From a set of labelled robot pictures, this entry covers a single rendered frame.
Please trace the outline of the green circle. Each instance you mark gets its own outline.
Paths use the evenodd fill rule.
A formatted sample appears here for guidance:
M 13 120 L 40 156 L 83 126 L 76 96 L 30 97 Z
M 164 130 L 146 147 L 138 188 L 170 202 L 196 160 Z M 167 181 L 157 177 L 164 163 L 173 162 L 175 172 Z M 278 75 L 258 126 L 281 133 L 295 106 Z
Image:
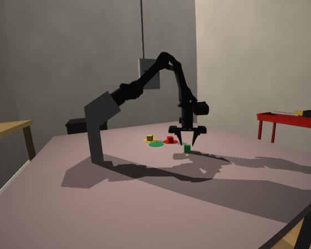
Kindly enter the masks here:
M 159 146 L 162 146 L 163 143 L 162 142 L 152 142 L 149 144 L 149 146 L 152 146 L 152 147 L 159 147 Z

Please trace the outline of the green cube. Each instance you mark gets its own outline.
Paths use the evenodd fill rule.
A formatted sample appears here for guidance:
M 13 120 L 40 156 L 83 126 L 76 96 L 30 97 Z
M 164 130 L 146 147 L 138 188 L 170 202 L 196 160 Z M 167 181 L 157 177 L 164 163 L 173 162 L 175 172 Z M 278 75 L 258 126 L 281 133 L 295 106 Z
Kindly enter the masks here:
M 184 153 L 190 153 L 190 145 L 184 145 Z

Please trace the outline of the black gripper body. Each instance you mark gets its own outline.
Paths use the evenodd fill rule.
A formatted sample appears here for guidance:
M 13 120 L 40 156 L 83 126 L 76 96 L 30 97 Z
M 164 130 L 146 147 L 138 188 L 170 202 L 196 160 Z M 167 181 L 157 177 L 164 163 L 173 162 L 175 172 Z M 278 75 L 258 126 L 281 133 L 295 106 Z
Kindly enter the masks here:
M 207 133 L 205 126 L 198 126 L 198 128 L 193 128 L 193 116 L 182 116 L 181 117 L 181 127 L 170 126 L 169 133 L 180 133 L 180 131 L 194 131 L 195 133 Z

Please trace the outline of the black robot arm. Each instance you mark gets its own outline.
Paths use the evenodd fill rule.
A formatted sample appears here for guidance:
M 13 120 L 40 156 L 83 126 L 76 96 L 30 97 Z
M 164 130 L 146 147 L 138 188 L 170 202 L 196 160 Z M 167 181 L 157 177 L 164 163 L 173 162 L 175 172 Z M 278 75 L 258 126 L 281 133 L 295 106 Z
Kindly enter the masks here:
M 173 64 L 170 65 L 169 61 Z M 187 86 L 181 63 L 167 52 L 161 52 L 156 62 L 138 79 L 130 84 L 121 84 L 117 90 L 111 93 L 111 97 L 117 105 L 123 104 L 126 100 L 136 99 L 143 93 L 143 87 L 152 79 L 152 77 L 162 69 L 172 70 L 175 73 L 176 81 L 179 88 L 179 104 L 181 107 L 181 116 L 207 115 L 209 106 L 206 102 L 197 102 L 198 100 L 192 95 L 190 88 Z M 127 96 L 126 96 L 127 95 Z M 190 100 L 191 103 L 190 103 Z M 190 106 L 195 105 L 195 106 Z

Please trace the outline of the red cube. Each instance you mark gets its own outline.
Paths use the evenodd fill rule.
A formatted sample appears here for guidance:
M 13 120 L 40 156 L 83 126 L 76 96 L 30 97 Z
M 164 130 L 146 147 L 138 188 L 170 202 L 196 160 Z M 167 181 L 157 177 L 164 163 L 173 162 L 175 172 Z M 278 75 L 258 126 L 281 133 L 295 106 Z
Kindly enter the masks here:
M 167 136 L 167 142 L 174 142 L 173 136 Z

